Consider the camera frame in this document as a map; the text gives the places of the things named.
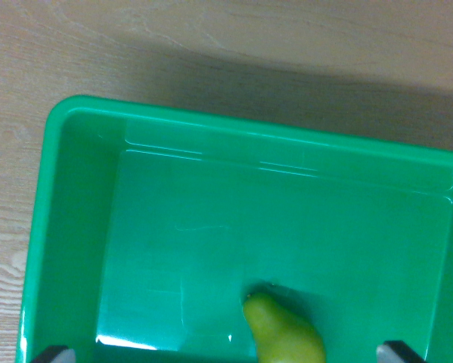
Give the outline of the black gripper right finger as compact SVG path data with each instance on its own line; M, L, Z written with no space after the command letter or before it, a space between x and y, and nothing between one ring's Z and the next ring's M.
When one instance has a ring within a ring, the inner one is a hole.
M376 349L377 363L426 363L402 340L389 340Z

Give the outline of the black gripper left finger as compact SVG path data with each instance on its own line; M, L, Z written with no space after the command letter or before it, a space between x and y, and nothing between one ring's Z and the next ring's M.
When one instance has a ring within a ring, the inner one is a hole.
M76 352L68 346L48 346L31 363L76 363Z

